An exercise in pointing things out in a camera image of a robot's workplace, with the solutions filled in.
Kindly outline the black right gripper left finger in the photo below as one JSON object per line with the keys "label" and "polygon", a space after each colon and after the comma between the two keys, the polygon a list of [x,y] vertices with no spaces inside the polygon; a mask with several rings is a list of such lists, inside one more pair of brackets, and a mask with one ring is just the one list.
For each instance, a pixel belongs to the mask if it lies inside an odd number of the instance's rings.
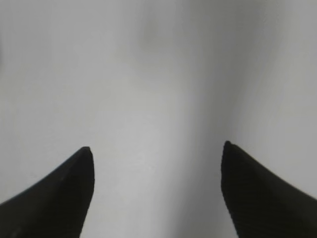
{"label": "black right gripper left finger", "polygon": [[82,147],[46,177],[0,205],[2,238],[78,238],[95,186],[93,154]]}

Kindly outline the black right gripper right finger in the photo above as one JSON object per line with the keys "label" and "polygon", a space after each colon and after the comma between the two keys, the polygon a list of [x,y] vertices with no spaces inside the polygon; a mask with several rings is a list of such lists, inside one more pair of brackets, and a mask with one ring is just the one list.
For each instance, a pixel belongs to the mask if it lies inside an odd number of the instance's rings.
{"label": "black right gripper right finger", "polygon": [[240,238],[315,238],[317,200],[226,141],[221,191]]}

